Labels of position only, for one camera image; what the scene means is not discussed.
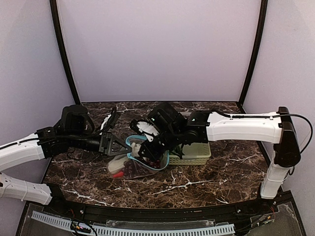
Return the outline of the green toy cucumber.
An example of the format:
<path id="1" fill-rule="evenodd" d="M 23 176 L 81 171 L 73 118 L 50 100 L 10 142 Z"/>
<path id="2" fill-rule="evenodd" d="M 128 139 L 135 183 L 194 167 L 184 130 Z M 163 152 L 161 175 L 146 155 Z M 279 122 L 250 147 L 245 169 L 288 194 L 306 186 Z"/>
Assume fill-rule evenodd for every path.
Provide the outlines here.
<path id="1" fill-rule="evenodd" d="M 184 153 L 183 153 L 184 144 L 178 145 L 175 148 L 171 150 L 171 154 L 179 157 L 180 159 L 183 159 Z"/>

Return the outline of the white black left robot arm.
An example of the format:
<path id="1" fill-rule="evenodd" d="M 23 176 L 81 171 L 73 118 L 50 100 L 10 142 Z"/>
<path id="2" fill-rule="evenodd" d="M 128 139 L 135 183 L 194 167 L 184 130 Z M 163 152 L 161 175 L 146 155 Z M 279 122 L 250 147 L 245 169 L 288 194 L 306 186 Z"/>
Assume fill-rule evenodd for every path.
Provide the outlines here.
<path id="1" fill-rule="evenodd" d="M 118 118 L 119 114 L 113 108 L 100 128 L 96 129 L 86 107 L 66 106 L 54 126 L 39 129 L 25 138 L 1 146 L 0 170 L 53 158 L 68 152 L 70 148 L 98 152 L 105 156 L 128 154 L 132 148 L 109 132 Z M 58 185 L 28 182 L 4 173 L 0 175 L 0 196 L 42 205 L 64 199 Z"/>

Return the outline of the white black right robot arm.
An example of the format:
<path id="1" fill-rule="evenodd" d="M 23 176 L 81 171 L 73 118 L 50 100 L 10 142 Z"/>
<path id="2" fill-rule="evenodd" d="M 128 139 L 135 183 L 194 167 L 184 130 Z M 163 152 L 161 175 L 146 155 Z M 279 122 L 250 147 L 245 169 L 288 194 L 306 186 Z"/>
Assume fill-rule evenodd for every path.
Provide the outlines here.
<path id="1" fill-rule="evenodd" d="M 179 145 L 222 140 L 245 140 L 271 143 L 274 154 L 260 187 L 263 199 L 275 198 L 289 170 L 301 160 L 296 131 L 286 107 L 266 114 L 226 114 L 218 110 L 195 111 L 185 118 L 169 103 L 156 106 L 147 121 L 136 121 L 135 129 L 146 136 L 139 155 L 158 160 L 166 151 Z"/>

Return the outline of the red toy chili pepper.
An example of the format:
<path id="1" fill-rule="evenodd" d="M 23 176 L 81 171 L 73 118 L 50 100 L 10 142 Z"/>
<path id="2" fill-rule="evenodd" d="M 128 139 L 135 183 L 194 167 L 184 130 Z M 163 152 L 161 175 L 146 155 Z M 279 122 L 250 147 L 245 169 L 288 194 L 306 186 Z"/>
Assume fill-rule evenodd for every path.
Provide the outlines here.
<path id="1" fill-rule="evenodd" d="M 113 178 L 122 178 L 124 176 L 124 172 L 120 171 L 113 175 Z"/>

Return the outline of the dark red toy grapes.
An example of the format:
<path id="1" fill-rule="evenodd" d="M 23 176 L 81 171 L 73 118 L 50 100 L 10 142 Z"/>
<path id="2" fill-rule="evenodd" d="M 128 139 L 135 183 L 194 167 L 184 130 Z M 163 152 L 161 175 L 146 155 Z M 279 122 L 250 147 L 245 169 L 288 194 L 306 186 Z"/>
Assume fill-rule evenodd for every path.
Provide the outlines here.
<path id="1" fill-rule="evenodd" d="M 158 173 L 158 170 L 150 169 L 137 161 L 128 160 L 124 163 L 124 167 L 122 168 L 122 172 L 124 172 L 123 178 L 125 179 L 135 179 L 141 177 L 147 177 Z"/>

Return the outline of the green toy leafy vegetable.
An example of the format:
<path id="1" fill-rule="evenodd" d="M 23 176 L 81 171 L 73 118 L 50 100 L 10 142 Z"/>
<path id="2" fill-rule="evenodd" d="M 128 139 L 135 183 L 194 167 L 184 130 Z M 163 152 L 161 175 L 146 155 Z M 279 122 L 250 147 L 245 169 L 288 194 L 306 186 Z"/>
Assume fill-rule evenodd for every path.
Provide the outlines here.
<path id="1" fill-rule="evenodd" d="M 111 161 L 107 163 L 107 171 L 110 174 L 116 174 L 124 167 L 124 163 L 128 161 L 126 155 L 115 156 Z"/>

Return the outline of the clear zip top bag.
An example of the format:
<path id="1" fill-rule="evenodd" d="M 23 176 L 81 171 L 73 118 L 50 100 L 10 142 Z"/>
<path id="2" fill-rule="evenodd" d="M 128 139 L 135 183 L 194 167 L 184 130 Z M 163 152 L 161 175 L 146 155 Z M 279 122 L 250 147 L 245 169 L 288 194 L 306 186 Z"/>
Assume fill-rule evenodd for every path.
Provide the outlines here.
<path id="1" fill-rule="evenodd" d="M 166 151 L 158 161 L 150 161 L 149 158 L 140 157 L 137 151 L 147 138 L 139 135 L 127 137 L 126 144 L 132 148 L 132 152 L 115 156 L 106 165 L 108 174 L 112 178 L 135 179 L 147 177 L 164 170 L 169 164 L 169 152 Z"/>

